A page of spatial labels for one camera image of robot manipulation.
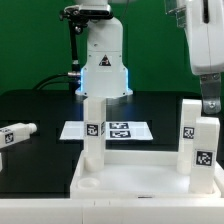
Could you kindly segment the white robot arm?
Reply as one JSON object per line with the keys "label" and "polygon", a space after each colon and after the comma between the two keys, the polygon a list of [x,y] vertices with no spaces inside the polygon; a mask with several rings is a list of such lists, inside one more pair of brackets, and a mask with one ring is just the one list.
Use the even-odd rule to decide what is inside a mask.
{"label": "white robot arm", "polygon": [[[118,98],[129,95],[127,69],[122,62],[123,27],[111,3],[124,0],[75,0],[64,9],[75,29],[88,28],[87,63],[81,70],[78,95]],[[192,73],[200,78],[203,110],[221,111],[221,74],[224,72],[224,0],[167,0],[182,14],[177,24],[185,30]]]}

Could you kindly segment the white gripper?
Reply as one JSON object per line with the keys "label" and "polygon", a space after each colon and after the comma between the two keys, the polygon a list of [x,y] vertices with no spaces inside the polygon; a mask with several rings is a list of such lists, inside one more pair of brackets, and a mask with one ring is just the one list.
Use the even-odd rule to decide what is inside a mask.
{"label": "white gripper", "polygon": [[200,76],[203,111],[221,111],[224,71],[224,0],[165,0],[165,12],[185,31],[191,70]]}

